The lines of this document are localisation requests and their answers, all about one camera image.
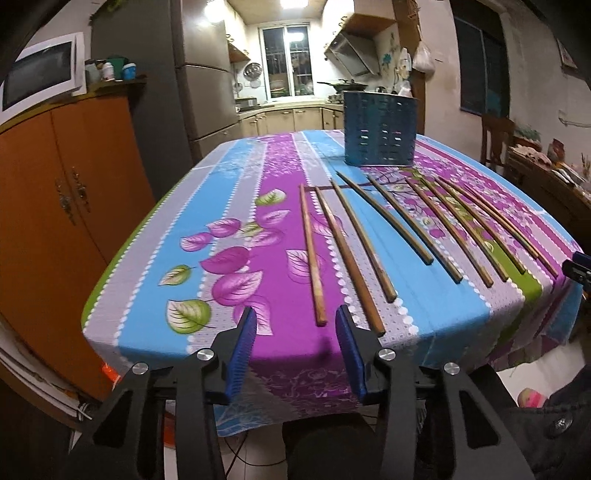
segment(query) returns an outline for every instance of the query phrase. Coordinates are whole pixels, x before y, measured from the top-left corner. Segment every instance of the frying pan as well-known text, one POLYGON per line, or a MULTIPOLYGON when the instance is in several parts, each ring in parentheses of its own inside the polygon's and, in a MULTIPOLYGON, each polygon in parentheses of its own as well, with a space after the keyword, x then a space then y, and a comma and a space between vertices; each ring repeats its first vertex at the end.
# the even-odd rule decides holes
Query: frying pan
POLYGON ((356 83, 354 80, 339 79, 338 82, 316 82, 322 83, 323 85, 330 85, 336 90, 336 93, 342 93, 346 91, 350 92, 363 92, 368 86, 364 83, 356 83))

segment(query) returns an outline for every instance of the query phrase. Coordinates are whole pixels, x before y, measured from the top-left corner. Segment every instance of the tablecloth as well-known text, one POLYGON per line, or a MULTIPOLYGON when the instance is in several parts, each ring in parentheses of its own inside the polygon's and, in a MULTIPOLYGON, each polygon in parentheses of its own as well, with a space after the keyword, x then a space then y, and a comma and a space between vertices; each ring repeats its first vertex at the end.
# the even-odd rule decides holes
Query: tablecloth
MULTIPOLYGON (((216 407, 220 435, 356 408, 334 312, 346 304, 358 326, 368 324, 320 205, 309 193, 330 313, 327 327, 316 326, 298 194, 302 183, 329 186, 331 178, 342 183, 337 171, 358 183, 367 182, 368 173, 387 183, 463 275, 456 284, 438 261, 425 265, 368 203, 343 189, 398 292, 388 304, 336 193, 324 190, 381 314, 384 346, 408 349, 418 364, 430 367, 448 361, 465 368, 493 361, 502 367, 532 361, 568 338, 580 286, 562 274, 555 279, 482 212, 527 268, 521 275, 470 219, 508 271, 504 283, 450 216, 492 276, 494 285, 487 288, 404 179, 422 174, 471 186, 560 272, 578 247, 537 204, 484 166, 427 137, 417 137, 414 169, 347 166, 343 145, 341 131, 305 131, 217 147, 148 215, 95 288, 83 314, 84 335, 95 351, 120 374, 138 361, 168 366, 210 346, 251 306, 258 316, 257 337, 242 392, 230 406, 216 407)), ((389 207, 373 187, 364 188, 389 207)))

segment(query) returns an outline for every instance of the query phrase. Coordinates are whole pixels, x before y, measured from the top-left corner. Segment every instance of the metal screw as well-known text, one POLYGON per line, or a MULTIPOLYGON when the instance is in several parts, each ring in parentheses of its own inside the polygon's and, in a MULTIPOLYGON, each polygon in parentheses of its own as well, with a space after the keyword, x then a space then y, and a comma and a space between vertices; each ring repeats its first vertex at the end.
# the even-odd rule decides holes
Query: metal screw
POLYGON ((143 362, 140 362, 138 364, 135 364, 134 366, 131 367, 131 371, 135 374, 135 375, 143 375, 144 373, 146 373, 148 371, 148 364, 145 364, 143 362))
POLYGON ((197 358, 199 358, 203 362, 207 362, 213 358, 215 353, 210 348, 202 348, 197 352, 197 358))
POLYGON ((458 373, 460 373, 460 366, 453 362, 449 362, 443 365, 443 369, 450 375, 457 375, 458 373))
POLYGON ((378 352, 378 357, 380 357, 382 360, 390 362, 396 358, 396 352, 390 348, 382 348, 378 352))

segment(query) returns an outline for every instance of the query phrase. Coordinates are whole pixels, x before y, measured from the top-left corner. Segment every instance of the window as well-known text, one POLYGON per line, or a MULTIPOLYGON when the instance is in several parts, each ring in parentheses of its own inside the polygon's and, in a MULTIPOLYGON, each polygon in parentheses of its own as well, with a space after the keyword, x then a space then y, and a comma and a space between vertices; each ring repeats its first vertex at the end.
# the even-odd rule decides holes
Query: window
POLYGON ((261 44, 270 98, 314 95, 307 25, 264 28, 261 44))
POLYGON ((460 55, 461 110, 509 115, 509 65, 499 15, 477 0, 452 0, 460 55))

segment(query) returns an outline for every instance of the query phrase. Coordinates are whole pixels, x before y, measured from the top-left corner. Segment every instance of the utensil holder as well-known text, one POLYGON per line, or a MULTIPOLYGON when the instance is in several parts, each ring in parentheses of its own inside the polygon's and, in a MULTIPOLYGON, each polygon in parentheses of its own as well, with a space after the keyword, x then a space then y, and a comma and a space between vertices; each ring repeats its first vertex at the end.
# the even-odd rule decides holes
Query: utensil holder
POLYGON ((345 162, 411 166, 417 137, 417 100, 378 92, 345 92, 345 162))

